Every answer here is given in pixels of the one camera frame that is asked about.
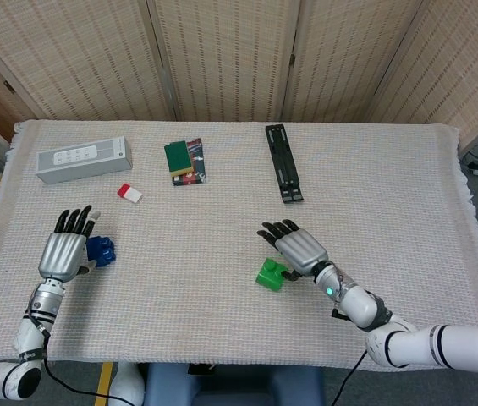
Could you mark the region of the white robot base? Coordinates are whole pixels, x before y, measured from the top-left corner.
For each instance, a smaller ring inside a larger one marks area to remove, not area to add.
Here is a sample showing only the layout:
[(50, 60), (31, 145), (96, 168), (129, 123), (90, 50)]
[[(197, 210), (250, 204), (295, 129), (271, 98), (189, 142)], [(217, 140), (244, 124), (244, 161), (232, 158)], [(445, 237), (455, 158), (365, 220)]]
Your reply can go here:
[(115, 377), (112, 380), (109, 395), (113, 396), (108, 406), (142, 406), (145, 398), (145, 381), (135, 363), (119, 362)]

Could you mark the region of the green toy block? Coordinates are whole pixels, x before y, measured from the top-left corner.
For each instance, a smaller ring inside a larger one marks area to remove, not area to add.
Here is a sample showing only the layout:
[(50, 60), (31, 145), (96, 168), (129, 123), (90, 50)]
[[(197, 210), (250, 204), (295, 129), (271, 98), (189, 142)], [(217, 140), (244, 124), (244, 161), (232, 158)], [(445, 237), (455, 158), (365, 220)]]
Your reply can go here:
[(280, 264), (271, 258), (266, 258), (255, 278), (255, 281), (262, 287), (277, 292), (283, 286), (283, 274), (287, 270), (288, 268), (283, 264)]

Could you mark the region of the blue toy block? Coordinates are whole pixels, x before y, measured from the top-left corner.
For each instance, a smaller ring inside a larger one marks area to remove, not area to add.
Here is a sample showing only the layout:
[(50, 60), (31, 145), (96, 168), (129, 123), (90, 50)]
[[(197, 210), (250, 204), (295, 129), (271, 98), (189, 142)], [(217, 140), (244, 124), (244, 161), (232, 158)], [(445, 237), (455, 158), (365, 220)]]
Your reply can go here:
[(114, 242), (109, 237), (90, 237), (85, 247), (89, 269), (104, 267), (116, 260)]

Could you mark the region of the small red white box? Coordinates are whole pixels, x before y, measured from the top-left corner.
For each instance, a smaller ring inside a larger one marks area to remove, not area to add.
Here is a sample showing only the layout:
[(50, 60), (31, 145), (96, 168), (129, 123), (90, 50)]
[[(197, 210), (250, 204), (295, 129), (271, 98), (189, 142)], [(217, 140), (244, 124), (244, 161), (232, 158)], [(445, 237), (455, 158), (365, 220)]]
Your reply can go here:
[(126, 183), (122, 184), (122, 186), (118, 189), (117, 194), (120, 198), (135, 204), (137, 204), (142, 198), (142, 193), (139, 192), (139, 190)]

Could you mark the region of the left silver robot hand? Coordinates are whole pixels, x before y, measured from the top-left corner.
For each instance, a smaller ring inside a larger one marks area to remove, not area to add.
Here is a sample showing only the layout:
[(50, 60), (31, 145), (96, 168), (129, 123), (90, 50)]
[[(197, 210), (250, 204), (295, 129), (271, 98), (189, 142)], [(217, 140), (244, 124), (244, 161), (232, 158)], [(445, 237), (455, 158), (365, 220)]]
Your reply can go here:
[(44, 279), (67, 283), (96, 269), (96, 260), (88, 259), (86, 244), (100, 212), (91, 213), (91, 209), (88, 205), (59, 215), (38, 266)]

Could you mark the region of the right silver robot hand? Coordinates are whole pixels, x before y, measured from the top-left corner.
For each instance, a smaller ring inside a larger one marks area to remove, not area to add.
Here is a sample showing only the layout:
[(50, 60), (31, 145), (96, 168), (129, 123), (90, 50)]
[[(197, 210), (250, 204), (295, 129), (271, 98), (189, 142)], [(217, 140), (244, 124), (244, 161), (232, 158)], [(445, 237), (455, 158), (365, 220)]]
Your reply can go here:
[(315, 277), (332, 262), (327, 250), (305, 229), (295, 222), (283, 219), (281, 222), (263, 222), (263, 229), (256, 232), (264, 238), (292, 266), (283, 278), (296, 281), (301, 277)]

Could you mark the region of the black folding stand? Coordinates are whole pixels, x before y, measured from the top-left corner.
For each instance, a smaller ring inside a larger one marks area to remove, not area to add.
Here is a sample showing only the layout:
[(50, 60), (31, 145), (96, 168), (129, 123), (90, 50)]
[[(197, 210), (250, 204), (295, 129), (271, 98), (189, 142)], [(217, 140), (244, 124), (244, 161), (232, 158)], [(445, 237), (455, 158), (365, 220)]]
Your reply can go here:
[(302, 201), (304, 198), (299, 186), (299, 175), (284, 126), (267, 125), (265, 131), (283, 203)]

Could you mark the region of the bamboo screen panel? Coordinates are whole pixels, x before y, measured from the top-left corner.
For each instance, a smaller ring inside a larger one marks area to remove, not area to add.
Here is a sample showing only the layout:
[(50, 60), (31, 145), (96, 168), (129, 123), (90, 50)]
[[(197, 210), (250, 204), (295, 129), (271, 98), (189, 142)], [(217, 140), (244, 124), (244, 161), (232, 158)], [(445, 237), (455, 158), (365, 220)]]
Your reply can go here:
[(146, 0), (175, 116), (283, 115), (301, 0)]
[(146, 0), (0, 0), (0, 74), (37, 118), (173, 120)]
[(300, 0), (286, 122), (362, 123), (423, 0)]
[(366, 118), (459, 129), (459, 153), (478, 142), (478, 0), (421, 0)]

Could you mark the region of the white woven table cloth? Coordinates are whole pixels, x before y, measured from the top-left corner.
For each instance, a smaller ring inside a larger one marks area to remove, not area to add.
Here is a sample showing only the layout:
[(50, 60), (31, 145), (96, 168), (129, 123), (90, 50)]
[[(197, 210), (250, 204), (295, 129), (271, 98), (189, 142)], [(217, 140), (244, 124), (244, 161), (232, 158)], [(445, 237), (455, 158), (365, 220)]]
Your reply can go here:
[[(284, 204), (263, 123), (19, 123), (0, 185), (0, 359), (14, 338), (59, 214), (91, 205), (115, 244), (75, 278), (52, 360), (350, 367), (365, 347), (309, 279), (278, 292), (255, 277), (277, 251), (256, 234), (294, 221), (360, 286), (419, 328), (478, 326), (478, 222), (459, 132), (442, 124), (287, 123), (304, 199)], [(130, 170), (45, 184), (41, 151), (123, 136)], [(173, 186), (164, 146), (201, 138), (203, 184)], [(142, 193), (135, 204), (122, 184)]]

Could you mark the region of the grey power strip box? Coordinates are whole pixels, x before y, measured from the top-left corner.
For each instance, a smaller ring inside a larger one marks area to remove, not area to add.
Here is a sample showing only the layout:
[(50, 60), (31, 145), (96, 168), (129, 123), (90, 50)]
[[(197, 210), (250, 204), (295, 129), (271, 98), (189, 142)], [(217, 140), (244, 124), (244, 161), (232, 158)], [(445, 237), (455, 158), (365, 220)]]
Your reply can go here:
[(36, 156), (36, 176), (45, 184), (58, 184), (132, 168), (131, 148), (123, 136), (41, 151)]

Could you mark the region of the green yellow sponge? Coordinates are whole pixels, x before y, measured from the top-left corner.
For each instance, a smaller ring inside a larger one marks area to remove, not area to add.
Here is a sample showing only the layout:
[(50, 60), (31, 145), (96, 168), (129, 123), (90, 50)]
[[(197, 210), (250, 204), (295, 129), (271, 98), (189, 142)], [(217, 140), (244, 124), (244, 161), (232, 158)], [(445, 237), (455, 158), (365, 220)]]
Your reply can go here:
[(172, 177), (191, 173), (194, 169), (187, 143), (184, 140), (164, 146), (168, 170)]

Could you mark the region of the blue padded seat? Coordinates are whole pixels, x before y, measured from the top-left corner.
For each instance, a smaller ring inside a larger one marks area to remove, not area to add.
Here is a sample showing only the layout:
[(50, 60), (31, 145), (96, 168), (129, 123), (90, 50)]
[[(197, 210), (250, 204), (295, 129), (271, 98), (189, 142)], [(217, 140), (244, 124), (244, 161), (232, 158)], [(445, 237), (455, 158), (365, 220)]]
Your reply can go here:
[(153, 363), (144, 406), (327, 406), (320, 367)]

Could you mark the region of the dark patterned packet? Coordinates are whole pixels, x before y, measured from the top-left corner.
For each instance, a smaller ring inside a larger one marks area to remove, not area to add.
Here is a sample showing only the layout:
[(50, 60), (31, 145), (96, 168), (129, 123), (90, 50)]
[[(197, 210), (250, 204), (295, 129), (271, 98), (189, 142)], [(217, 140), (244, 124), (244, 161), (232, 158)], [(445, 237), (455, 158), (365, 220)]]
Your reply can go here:
[(172, 177), (173, 186), (203, 184), (206, 181), (206, 168), (201, 138), (187, 141), (186, 144), (193, 165), (193, 171)]

